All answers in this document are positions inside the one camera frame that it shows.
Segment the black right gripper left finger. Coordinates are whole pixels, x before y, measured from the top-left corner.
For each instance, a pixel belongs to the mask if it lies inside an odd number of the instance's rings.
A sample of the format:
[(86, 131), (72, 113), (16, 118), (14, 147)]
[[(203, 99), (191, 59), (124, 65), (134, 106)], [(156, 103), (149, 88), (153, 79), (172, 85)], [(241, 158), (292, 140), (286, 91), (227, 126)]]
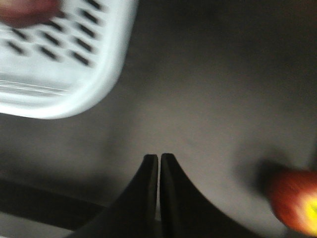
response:
[(157, 206), (158, 157), (145, 155), (136, 174), (107, 209), (69, 238), (153, 238)]

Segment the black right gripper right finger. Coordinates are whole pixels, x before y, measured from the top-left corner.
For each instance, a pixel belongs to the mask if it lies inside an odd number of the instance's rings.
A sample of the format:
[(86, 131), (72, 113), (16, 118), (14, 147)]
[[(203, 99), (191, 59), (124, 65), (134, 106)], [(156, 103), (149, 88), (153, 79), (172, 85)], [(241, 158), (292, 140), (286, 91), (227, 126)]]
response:
[(160, 213), (165, 238), (257, 237), (210, 203), (169, 153), (161, 156)]

